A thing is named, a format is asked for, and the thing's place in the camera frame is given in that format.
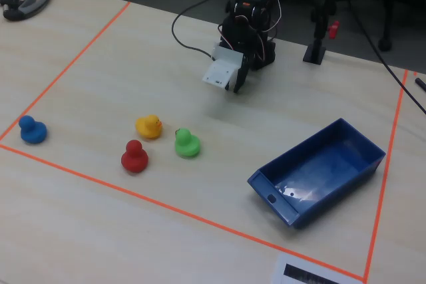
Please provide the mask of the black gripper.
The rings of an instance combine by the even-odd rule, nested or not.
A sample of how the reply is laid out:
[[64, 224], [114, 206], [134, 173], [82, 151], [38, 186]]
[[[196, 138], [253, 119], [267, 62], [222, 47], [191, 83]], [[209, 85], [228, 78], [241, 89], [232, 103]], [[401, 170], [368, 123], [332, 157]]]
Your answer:
[[219, 29], [219, 45], [244, 54], [242, 65], [237, 72], [235, 85], [233, 80], [229, 80], [225, 86], [226, 91], [237, 93], [245, 83], [249, 71], [249, 61], [259, 61], [259, 30], [251, 26], [247, 18], [243, 16], [226, 17]]

